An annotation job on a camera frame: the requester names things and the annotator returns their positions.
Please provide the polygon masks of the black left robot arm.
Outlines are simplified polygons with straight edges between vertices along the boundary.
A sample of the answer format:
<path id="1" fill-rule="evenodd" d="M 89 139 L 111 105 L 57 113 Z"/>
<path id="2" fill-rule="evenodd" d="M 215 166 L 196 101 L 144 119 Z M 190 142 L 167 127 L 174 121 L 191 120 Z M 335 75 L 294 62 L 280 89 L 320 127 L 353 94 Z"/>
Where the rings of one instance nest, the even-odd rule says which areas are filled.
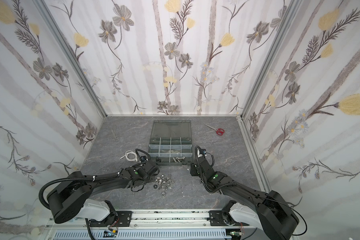
<path id="1" fill-rule="evenodd" d="M 90 197 L 115 189 L 131 189 L 134 193 L 143 190 L 160 173 L 159 166 L 151 161 L 148 153 L 145 153 L 145 158 L 145 161 L 115 173 L 83 175 L 76 171 L 66 178 L 52 180 L 41 187 L 39 201 L 51 211 L 56 224 L 84 218 L 89 237 L 93 240 L 91 225 L 115 226 L 120 218 L 110 201 L 99 202 Z"/>

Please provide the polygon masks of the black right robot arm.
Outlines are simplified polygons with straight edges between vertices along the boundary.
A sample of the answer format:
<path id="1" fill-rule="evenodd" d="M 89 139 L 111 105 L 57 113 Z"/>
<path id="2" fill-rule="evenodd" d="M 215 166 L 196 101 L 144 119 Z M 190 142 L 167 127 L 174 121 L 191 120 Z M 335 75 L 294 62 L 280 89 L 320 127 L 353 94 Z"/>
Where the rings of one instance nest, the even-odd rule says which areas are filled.
<path id="1" fill-rule="evenodd" d="M 201 179 L 207 192 L 221 192 L 249 207 L 257 214 L 263 231 L 271 240 L 289 240 L 296 235 L 294 231 L 303 216 L 292 209 L 278 192 L 257 191 L 215 171 L 207 160 L 207 154 L 205 149 L 195 146 L 196 160 L 191 165 L 191 175 Z"/>

